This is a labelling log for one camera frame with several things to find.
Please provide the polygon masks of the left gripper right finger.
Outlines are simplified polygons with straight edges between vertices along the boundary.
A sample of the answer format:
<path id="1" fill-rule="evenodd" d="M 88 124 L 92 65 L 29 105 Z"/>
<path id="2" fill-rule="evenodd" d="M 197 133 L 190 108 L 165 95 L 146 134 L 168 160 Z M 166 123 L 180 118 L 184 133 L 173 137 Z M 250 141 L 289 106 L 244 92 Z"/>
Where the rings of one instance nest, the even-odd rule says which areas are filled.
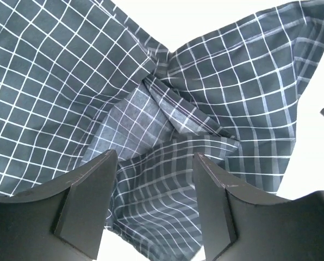
<path id="1" fill-rule="evenodd" d="M 200 153 L 193 177 L 206 260 L 324 260 L 324 191 L 287 200 Z"/>

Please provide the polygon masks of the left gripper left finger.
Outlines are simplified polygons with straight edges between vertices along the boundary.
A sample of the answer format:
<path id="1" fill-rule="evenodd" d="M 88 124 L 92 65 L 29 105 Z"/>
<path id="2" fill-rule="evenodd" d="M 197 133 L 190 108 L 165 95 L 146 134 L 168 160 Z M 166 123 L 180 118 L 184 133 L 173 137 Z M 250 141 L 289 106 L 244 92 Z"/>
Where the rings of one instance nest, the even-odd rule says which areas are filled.
<path id="1" fill-rule="evenodd" d="M 0 260 L 95 260 L 117 168 L 108 150 L 12 197 L 0 196 Z"/>

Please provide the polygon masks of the dark blue checkered pillowcase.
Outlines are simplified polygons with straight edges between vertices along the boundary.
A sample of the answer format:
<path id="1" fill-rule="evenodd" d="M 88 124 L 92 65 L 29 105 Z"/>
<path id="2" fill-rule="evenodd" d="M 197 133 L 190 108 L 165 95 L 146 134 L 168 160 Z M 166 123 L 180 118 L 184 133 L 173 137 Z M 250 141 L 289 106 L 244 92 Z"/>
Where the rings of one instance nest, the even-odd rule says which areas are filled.
<path id="1" fill-rule="evenodd" d="M 195 153 L 275 194 L 324 1 L 266 9 L 169 51 L 111 1 L 0 1 L 0 196 L 118 155 L 105 229 L 150 260 L 203 240 Z"/>

